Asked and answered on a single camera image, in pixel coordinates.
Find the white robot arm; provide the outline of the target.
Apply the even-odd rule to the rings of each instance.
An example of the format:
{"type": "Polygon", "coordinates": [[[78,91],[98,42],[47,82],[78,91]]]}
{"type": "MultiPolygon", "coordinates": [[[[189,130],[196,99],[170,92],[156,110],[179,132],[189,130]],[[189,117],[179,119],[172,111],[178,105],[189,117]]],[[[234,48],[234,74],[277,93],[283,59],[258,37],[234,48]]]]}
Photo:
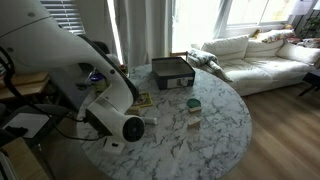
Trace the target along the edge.
{"type": "Polygon", "coordinates": [[[126,113],[139,97],[136,86],[90,39],[60,27],[39,0],[0,0],[0,47],[6,77],[92,65],[110,82],[86,108],[94,129],[124,143],[144,135],[142,118],[126,113]]]}

